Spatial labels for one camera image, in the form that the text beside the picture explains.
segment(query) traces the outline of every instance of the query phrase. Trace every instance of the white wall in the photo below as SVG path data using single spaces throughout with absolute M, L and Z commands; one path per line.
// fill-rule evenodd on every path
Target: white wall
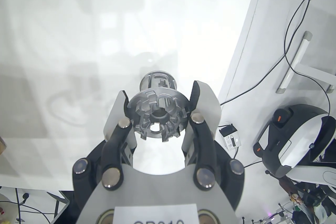
M 230 99 L 255 85 L 283 55 L 284 34 L 297 6 L 302 0 L 252 0 L 232 64 L 228 70 L 219 100 Z M 293 33 L 303 14 L 294 18 L 289 34 Z M 302 63 L 336 73 L 336 1 L 312 0 L 306 18 L 293 40 L 288 57 L 294 56 L 305 30 L 313 38 Z M 282 95 L 275 91 L 288 66 L 282 62 L 257 88 L 224 105 L 222 123 L 233 123 L 238 129 L 242 146 L 237 158 L 244 164 L 260 160 L 252 146 L 262 127 L 281 105 L 307 103 L 328 109 L 326 97 L 318 85 L 305 77 L 295 76 Z M 336 114 L 336 93 L 329 95 L 331 115 Z M 263 164 L 246 169 L 242 200 L 236 212 L 245 221 L 263 219 L 274 213 L 277 203 L 288 202 L 287 194 L 277 180 L 265 175 Z
M 0 0 L 2 185 L 71 189 L 72 165 L 103 139 L 116 94 L 132 97 L 152 69 L 170 72 L 187 97 L 193 80 L 218 93 L 249 2 Z M 183 165 L 160 147 L 136 156 L 146 172 Z

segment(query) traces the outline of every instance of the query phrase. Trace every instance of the hole in metal part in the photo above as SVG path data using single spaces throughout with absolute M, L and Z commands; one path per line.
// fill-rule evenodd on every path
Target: hole in metal part
M 217 217 L 208 210 L 198 211 L 199 224 L 220 224 Z
M 155 117 L 163 117 L 166 114 L 167 114 L 167 111 L 162 107 L 152 112 L 152 115 Z
M 160 123 L 155 122 L 150 126 L 150 130 L 152 132 L 159 132 L 160 131 Z

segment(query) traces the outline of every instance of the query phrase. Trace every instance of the black and white device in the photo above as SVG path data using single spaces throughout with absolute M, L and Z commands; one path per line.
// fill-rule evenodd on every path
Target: black and white device
M 196 205 L 199 223 L 237 223 L 234 211 L 243 192 L 244 166 L 214 140 L 220 104 L 203 82 L 194 82 L 190 100 L 176 88 L 170 74 L 155 71 L 143 78 L 140 92 L 130 101 L 125 91 L 119 92 L 104 128 L 105 140 L 73 166 L 74 199 L 68 206 L 72 212 L 64 212 L 73 223 L 117 223 L 118 210 L 128 211 L 129 216 L 134 213 L 132 207 L 142 207 L 144 212 L 150 206 L 187 204 Z M 163 176 L 133 169 L 134 132 L 142 139 L 165 142 L 183 129 L 184 169 Z M 55 223 L 64 223 L 65 218 L 60 216 Z M 158 223 L 184 221 L 167 218 Z
M 277 178 L 336 187 L 336 161 L 322 154 L 334 140 L 336 120 L 318 107 L 298 104 L 275 111 L 253 146 Z

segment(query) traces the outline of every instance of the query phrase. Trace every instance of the metal frame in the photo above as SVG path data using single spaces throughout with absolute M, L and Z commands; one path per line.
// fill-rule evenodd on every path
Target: metal frame
M 332 93 L 334 86 L 336 86 L 336 76 L 335 75 L 329 74 L 327 72 L 324 72 L 324 71 L 321 71 L 321 70 L 318 70 L 313 67 L 309 67 L 309 66 L 306 66 L 300 63 L 303 55 L 305 54 L 307 50 L 307 47 L 311 39 L 312 39 L 312 33 L 309 31 L 305 31 L 301 44 L 299 46 L 299 49 L 297 50 L 296 55 L 291 63 L 291 67 L 299 74 L 303 74 L 305 76 L 314 78 L 316 80 L 326 82 L 327 84 L 330 85 L 327 90 L 327 93 Z M 289 68 L 279 88 L 277 89 L 276 93 L 278 94 L 284 93 L 286 91 L 286 88 L 289 85 L 289 82 L 292 80 L 293 76 L 294 76 L 294 71 L 291 68 Z

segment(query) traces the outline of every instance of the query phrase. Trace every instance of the metal cylindrical part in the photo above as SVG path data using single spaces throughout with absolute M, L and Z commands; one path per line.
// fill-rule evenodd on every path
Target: metal cylindrical part
M 134 131 L 142 139 L 148 136 L 165 142 L 186 128 L 189 101 L 176 89 L 175 79 L 167 72 L 152 71 L 143 77 L 140 92 L 127 105 Z
M 152 71 L 146 74 L 140 82 L 140 91 L 157 87 L 177 89 L 173 76 L 164 71 Z

